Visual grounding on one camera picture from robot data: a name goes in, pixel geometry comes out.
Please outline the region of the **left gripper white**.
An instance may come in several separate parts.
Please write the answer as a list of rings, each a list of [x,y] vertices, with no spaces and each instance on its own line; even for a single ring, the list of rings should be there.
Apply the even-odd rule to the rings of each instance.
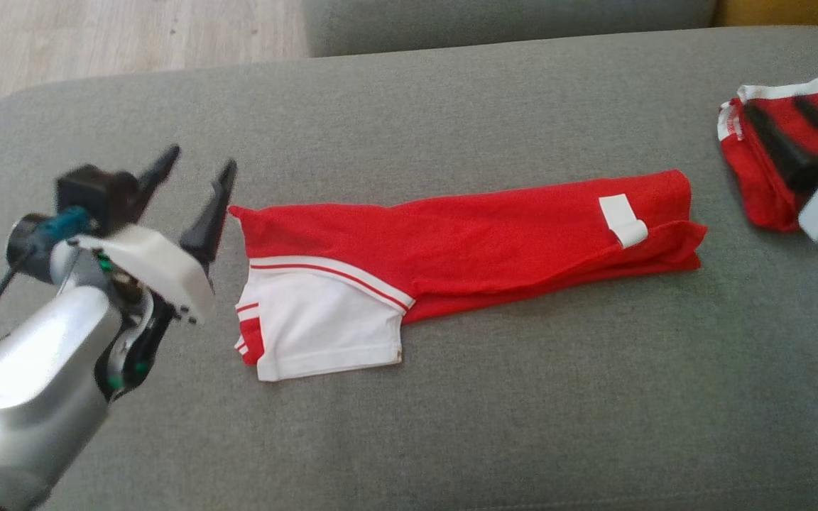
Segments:
[[[180,146],[172,143],[138,177],[138,189],[132,201],[132,221],[137,222],[150,200],[169,177],[180,154]],[[207,272],[223,236],[225,217],[236,184],[238,165],[229,159],[211,181],[212,197],[182,233],[180,246],[153,229],[127,224],[105,237],[79,235],[83,249],[99,249],[112,263],[145,285],[153,294],[198,323],[214,316],[215,298]]]

